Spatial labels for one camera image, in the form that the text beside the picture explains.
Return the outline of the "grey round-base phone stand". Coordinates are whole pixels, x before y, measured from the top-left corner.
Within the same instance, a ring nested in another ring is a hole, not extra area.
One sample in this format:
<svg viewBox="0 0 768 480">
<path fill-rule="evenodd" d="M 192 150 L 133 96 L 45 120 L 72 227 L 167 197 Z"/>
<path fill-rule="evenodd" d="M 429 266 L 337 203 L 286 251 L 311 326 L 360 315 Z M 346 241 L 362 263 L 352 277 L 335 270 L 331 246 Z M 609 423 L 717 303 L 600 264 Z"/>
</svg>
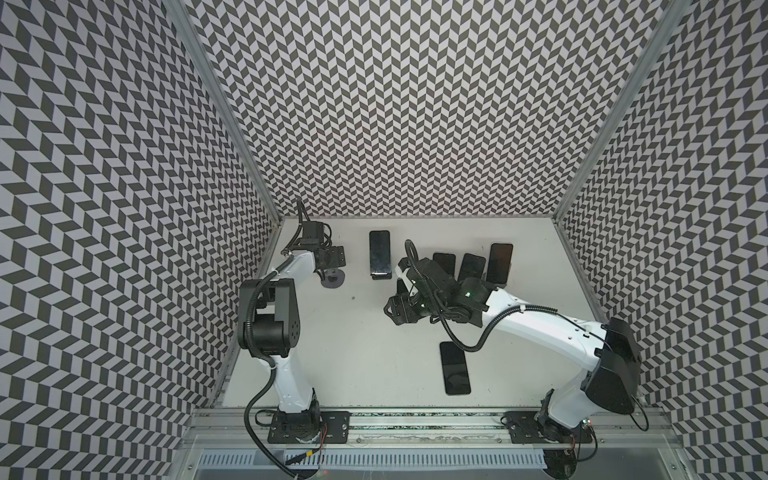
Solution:
<svg viewBox="0 0 768 480">
<path fill-rule="evenodd" d="M 321 286 L 327 289 L 336 289 L 343 285 L 345 272 L 341 268 L 326 268 L 317 271 Z"/>
</svg>

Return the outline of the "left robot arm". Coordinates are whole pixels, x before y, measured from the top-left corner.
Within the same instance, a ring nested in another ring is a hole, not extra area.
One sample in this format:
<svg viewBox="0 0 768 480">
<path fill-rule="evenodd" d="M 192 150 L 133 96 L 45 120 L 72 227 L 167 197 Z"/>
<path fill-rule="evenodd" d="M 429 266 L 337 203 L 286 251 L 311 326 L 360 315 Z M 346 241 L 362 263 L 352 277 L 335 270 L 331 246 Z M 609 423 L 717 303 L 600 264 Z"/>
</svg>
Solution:
<svg viewBox="0 0 768 480">
<path fill-rule="evenodd" d="M 344 248 L 335 246 L 331 235 L 328 224 L 301 220 L 282 263 L 243 282 L 239 291 L 238 344 L 269 368 L 269 386 L 278 393 L 270 427 L 277 439 L 292 443 L 309 442 L 323 428 L 315 390 L 292 350 L 301 334 L 297 285 L 313 275 L 325 288 L 344 283 Z"/>
</svg>

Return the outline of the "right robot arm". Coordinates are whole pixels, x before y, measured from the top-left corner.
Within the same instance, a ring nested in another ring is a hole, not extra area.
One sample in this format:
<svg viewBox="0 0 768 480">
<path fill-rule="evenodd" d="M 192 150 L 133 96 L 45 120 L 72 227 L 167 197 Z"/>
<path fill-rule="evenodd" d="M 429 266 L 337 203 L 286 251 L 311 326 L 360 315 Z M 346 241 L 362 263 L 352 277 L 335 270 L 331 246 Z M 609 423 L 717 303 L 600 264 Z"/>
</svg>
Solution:
<svg viewBox="0 0 768 480">
<path fill-rule="evenodd" d="M 428 319 L 465 353 L 480 351 L 494 333 L 511 334 L 578 366 L 577 374 L 542 400 L 540 430 L 572 430 L 598 412 L 635 412 L 642 359 L 628 322 L 569 317 L 479 278 L 457 281 L 428 258 L 403 258 L 395 273 L 405 289 L 384 307 L 394 324 Z"/>
</svg>

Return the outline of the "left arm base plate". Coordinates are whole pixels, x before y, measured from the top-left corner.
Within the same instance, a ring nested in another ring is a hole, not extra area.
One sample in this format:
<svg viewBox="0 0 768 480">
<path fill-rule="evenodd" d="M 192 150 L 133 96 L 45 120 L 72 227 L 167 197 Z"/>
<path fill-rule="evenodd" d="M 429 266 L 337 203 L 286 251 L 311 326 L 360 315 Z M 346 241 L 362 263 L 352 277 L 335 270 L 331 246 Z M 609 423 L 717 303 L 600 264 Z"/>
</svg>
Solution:
<svg viewBox="0 0 768 480">
<path fill-rule="evenodd" d="M 272 418 L 267 440 L 270 444 L 346 444 L 350 429 L 349 411 L 323 410 L 319 413 L 285 413 L 277 411 Z"/>
</svg>

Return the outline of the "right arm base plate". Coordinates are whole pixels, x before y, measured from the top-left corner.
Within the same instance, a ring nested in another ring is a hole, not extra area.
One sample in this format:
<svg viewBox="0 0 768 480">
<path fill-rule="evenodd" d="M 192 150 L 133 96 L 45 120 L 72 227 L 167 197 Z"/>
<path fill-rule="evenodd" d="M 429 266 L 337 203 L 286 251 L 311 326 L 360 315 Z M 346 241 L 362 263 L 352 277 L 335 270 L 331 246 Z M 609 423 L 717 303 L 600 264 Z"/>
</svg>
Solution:
<svg viewBox="0 0 768 480">
<path fill-rule="evenodd" d="M 501 419 L 513 444 L 590 444 L 595 441 L 592 429 L 586 424 L 569 429 L 538 411 L 513 410 Z"/>
</svg>

